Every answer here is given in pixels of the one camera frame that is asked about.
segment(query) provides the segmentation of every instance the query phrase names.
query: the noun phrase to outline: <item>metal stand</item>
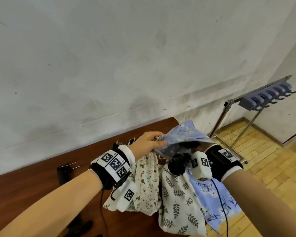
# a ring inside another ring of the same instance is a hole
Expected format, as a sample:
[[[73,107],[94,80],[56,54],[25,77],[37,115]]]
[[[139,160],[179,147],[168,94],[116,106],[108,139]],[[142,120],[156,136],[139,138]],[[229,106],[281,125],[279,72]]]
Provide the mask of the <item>metal stand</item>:
[[[244,97],[244,96],[246,96],[246,95],[249,95],[249,94],[251,94],[251,93],[254,93],[254,92],[256,92],[256,91],[259,91],[259,90],[261,90],[261,89],[263,89],[263,88],[265,88],[265,87],[268,87],[268,86],[270,86],[270,85],[272,85],[272,84],[274,84],[274,83],[278,83],[278,82],[282,82],[282,81],[287,81],[287,80],[289,80],[291,77],[292,77],[291,75],[285,76],[285,77],[282,78],[282,79],[279,79],[279,80],[277,80],[277,81],[274,81],[274,82],[272,82],[272,83],[269,83],[269,84],[267,84],[267,85],[265,85],[265,86],[263,86],[263,87],[260,87],[260,88],[258,88],[258,89],[255,89],[255,90],[253,90],[253,91],[247,92],[247,93],[245,93],[245,94],[243,94],[243,95],[241,95],[241,96],[238,96],[238,97],[236,97],[236,98],[234,98],[234,99],[230,99],[229,101],[226,101],[225,104],[224,104],[224,109],[223,109],[223,111],[222,111],[220,117],[218,118],[218,120],[217,120],[217,122],[216,122],[216,124],[215,124],[215,126],[214,126],[214,128],[213,128],[213,130],[212,130],[211,133],[209,134],[209,137],[210,137],[211,139],[213,139],[213,138],[218,138],[221,142],[223,142],[223,143],[228,147],[229,150],[231,150],[233,153],[235,153],[235,154],[239,157],[241,163],[246,163],[246,164],[247,164],[248,161],[247,161],[242,155],[240,155],[236,150],[234,150],[233,147],[234,147],[234,145],[238,142],[238,140],[241,139],[241,137],[243,136],[243,134],[245,133],[245,131],[246,131],[246,130],[252,125],[252,123],[253,123],[253,122],[257,119],[257,117],[261,114],[261,112],[264,110],[264,107],[262,107],[262,108],[258,111],[258,113],[255,115],[255,117],[254,117],[254,118],[253,118],[253,119],[247,124],[247,126],[245,127],[245,129],[239,134],[239,136],[237,137],[237,139],[236,139],[231,145],[229,145],[227,142],[225,142],[223,139],[221,139],[218,135],[216,135],[216,131],[217,131],[217,129],[219,128],[220,124],[221,124],[222,121],[224,120],[224,118],[225,118],[227,112],[230,110],[231,106],[232,106],[234,103],[239,102],[239,101],[241,100],[242,97]]]

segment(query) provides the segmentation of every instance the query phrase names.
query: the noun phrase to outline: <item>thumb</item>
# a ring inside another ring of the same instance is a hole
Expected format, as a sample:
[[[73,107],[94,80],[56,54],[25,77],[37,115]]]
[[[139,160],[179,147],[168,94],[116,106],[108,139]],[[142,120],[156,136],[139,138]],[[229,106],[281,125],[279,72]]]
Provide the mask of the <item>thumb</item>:
[[[161,148],[167,144],[167,140],[162,141],[153,141],[153,147],[154,148]]]

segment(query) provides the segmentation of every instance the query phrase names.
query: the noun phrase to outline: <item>forearm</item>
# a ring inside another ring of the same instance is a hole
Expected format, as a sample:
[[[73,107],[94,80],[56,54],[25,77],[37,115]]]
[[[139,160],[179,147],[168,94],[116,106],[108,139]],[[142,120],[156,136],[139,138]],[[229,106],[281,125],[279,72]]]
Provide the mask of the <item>forearm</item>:
[[[238,170],[223,184],[262,236],[296,236],[296,214],[249,173]]]
[[[57,236],[102,187],[98,176],[87,170],[30,206],[0,231],[0,237]]]

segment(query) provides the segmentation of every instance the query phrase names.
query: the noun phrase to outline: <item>person's left arm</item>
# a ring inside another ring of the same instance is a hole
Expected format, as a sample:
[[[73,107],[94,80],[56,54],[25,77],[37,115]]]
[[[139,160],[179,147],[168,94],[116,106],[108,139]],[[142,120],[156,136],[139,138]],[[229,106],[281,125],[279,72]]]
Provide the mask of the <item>person's left arm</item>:
[[[161,134],[145,132],[129,146],[132,158],[138,160],[153,148],[165,145],[166,141],[152,141]],[[57,236],[102,188],[98,175],[87,170],[26,209],[0,231],[0,237]]]

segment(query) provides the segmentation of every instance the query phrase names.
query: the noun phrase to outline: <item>yellow wood floor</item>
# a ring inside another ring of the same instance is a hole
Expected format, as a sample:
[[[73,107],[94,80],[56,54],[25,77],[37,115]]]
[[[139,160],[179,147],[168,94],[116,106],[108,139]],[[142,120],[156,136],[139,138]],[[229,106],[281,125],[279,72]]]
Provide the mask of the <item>yellow wood floor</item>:
[[[237,123],[218,134],[231,144],[245,128],[246,122]],[[245,171],[265,185],[296,212],[296,140],[284,148],[274,143],[253,127],[235,145],[235,150],[249,163],[244,164]],[[261,236],[244,213],[229,219],[229,236]],[[221,235],[207,225],[209,237],[226,236],[226,223],[220,226]]]

